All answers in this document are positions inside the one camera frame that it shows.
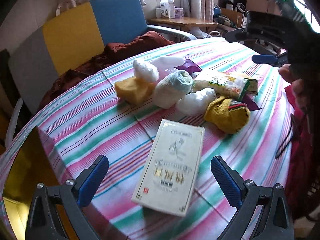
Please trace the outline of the person's right hand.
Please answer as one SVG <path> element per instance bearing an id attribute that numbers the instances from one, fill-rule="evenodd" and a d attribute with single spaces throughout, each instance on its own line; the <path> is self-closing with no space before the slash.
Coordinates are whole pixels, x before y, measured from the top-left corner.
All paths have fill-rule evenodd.
<path id="1" fill-rule="evenodd" d="M 308 107 L 310 96 L 304 87 L 304 80 L 295 78 L 290 70 L 290 66 L 290 64 L 284 64 L 278 69 L 278 72 L 286 82 L 291 83 L 296 105 L 304 110 Z"/>

